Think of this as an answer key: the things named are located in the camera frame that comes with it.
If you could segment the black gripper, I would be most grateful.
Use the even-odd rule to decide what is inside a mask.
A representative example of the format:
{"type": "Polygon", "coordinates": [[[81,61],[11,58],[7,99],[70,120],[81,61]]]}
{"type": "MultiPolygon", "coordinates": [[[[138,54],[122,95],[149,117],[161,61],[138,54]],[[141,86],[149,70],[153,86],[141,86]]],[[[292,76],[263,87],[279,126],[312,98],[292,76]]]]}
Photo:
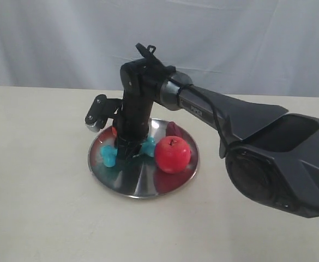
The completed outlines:
{"type": "Polygon", "coordinates": [[[129,92],[123,93],[122,106],[116,119],[117,160],[126,161],[138,155],[149,131],[153,101],[129,92]]]}

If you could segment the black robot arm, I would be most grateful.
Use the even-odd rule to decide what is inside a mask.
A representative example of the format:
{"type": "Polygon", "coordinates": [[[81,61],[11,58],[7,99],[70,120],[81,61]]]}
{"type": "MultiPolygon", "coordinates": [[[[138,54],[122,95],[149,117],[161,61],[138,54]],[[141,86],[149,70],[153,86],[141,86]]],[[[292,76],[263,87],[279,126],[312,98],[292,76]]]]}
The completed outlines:
{"type": "Polygon", "coordinates": [[[319,217],[319,118],[197,87],[175,67],[145,59],[122,65],[120,76],[119,158],[140,150],[153,103],[184,109],[218,132],[219,155],[244,196],[297,216],[319,217]]]}

